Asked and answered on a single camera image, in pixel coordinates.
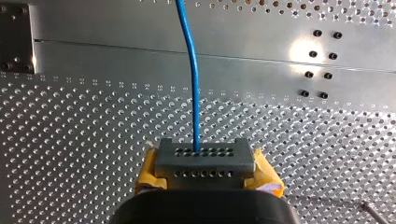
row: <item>metal rod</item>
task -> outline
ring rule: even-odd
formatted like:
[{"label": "metal rod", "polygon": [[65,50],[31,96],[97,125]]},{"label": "metal rod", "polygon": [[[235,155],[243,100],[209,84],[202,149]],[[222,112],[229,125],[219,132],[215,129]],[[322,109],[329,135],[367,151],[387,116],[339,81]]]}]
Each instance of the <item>metal rod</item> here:
[{"label": "metal rod", "polygon": [[374,208],[372,206],[370,206],[370,204],[368,203],[364,203],[361,205],[361,208],[368,212],[373,219],[375,219],[375,221],[379,224],[389,224],[384,218],[381,217],[381,215],[379,215],[379,213],[377,213]]}]

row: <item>aluminum panel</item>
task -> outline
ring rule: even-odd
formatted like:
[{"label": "aluminum panel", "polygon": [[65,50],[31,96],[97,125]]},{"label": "aluminum panel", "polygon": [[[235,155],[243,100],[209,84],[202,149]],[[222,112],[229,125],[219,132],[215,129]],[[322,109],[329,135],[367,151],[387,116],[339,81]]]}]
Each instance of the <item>aluminum panel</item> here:
[{"label": "aluminum panel", "polygon": [[[146,141],[191,141],[187,55],[52,43],[35,48],[39,75],[0,77],[0,212],[9,214],[3,220],[106,223],[133,195]],[[320,89],[319,80],[295,76],[292,65],[200,57],[203,84],[211,88],[201,90],[202,140],[246,137],[261,147],[303,223],[371,223],[354,207],[363,200],[395,222],[396,114],[318,99],[284,101],[283,95],[273,100],[271,92],[297,99],[291,94],[300,86]],[[370,83],[362,75],[369,71],[338,70],[349,75],[322,85]],[[354,86],[335,99],[374,91]]]},{"label": "aluminum panel", "polygon": [[[35,39],[186,51],[173,0],[28,2]],[[203,0],[186,5],[200,54],[396,68],[396,6],[389,0]],[[312,35],[316,29],[323,32],[321,37]],[[334,32],[344,35],[334,39]],[[311,50],[317,58],[308,56]],[[330,52],[338,59],[330,60]]]}]

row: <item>gray connector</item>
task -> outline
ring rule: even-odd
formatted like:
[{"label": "gray connector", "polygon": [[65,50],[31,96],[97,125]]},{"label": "gray connector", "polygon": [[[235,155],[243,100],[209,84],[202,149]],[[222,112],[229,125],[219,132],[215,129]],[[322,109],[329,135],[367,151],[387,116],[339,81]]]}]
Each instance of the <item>gray connector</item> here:
[{"label": "gray connector", "polygon": [[192,144],[163,139],[155,159],[155,175],[166,178],[169,189],[241,189],[254,176],[254,160],[248,140],[234,143]]}]

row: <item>hole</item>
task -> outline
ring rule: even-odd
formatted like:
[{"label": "hole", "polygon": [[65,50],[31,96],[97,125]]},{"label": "hole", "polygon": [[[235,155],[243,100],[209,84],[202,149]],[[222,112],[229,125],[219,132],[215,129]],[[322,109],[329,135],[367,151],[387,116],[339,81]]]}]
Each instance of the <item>hole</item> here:
[{"label": "hole", "polygon": [[301,91],[300,93],[303,97],[308,97],[309,96],[309,91]]},{"label": "hole", "polygon": [[313,35],[314,36],[317,36],[317,37],[319,37],[319,36],[321,36],[323,33],[320,31],[320,30],[316,30],[316,31],[314,31],[314,33],[313,33]]},{"label": "hole", "polygon": [[329,54],[329,59],[336,60],[337,58],[338,58],[338,55],[336,53],[330,53]]},{"label": "hole", "polygon": [[192,171],[191,172],[191,176],[192,177],[197,177],[199,175],[199,172],[198,171]]},{"label": "hole", "polygon": [[318,53],[316,52],[316,51],[314,51],[314,50],[311,50],[310,52],[309,52],[309,57],[311,57],[311,58],[316,58],[318,56]]},{"label": "hole", "polygon": [[31,65],[24,65],[23,66],[23,70],[30,71],[30,70],[32,70],[32,66]]},{"label": "hole", "polygon": [[210,176],[210,177],[215,177],[215,176],[216,176],[216,171],[211,171],[211,172],[209,173],[209,176]]}]

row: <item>metal surface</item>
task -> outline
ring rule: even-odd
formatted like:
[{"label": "metal surface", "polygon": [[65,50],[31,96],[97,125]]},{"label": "metal surface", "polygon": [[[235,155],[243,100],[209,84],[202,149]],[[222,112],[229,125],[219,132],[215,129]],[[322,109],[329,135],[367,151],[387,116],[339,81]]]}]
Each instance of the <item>metal surface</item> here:
[{"label": "metal surface", "polygon": [[27,4],[0,4],[0,71],[35,72],[33,43]]},{"label": "metal surface", "polygon": [[254,160],[246,138],[232,143],[192,144],[162,139],[155,156],[155,176],[169,189],[241,189],[254,176]]},{"label": "metal surface", "polygon": [[[35,39],[187,51],[181,44],[183,35],[173,0],[27,2],[38,24]],[[396,68],[393,1],[279,0],[277,7],[275,1],[265,0],[262,7],[258,0],[248,2],[186,1],[197,52],[386,71]],[[323,32],[321,37],[313,36],[317,29]],[[334,32],[344,35],[334,39]],[[318,52],[317,58],[308,56],[311,50]],[[331,52],[339,55],[337,60],[328,59]]]},{"label": "metal surface", "polygon": [[[0,82],[1,160],[7,170],[0,186],[8,192],[2,195],[2,214],[12,214],[9,222],[105,222],[132,196],[146,141],[158,144],[172,137],[190,142],[191,98],[184,88],[188,65],[173,66],[183,62],[174,57],[183,55],[144,50],[44,43],[35,48],[45,59],[38,64],[41,75],[2,75]],[[208,71],[210,62],[201,60],[202,70]],[[262,65],[250,63],[250,71]],[[160,72],[166,76],[158,77]],[[203,74],[204,83],[216,78]],[[245,89],[237,96],[222,91],[221,83],[215,91],[202,90],[204,141],[247,137],[251,147],[263,148],[288,194],[366,200],[395,221],[394,113],[321,101],[309,105],[305,98],[280,103],[261,98],[254,85],[249,91],[251,83],[230,81],[226,90]],[[311,211],[314,207],[298,202],[306,222],[317,223],[312,218],[326,214],[346,220],[339,204]],[[348,213],[350,223],[371,220]]]},{"label": "metal surface", "polygon": [[[168,2],[29,1],[38,74],[0,77],[0,222],[106,223],[133,195],[146,141],[191,141],[188,57]],[[395,223],[395,29],[384,24],[395,2],[291,2],[187,1],[203,141],[261,147],[303,223],[373,223],[362,201]]]}]

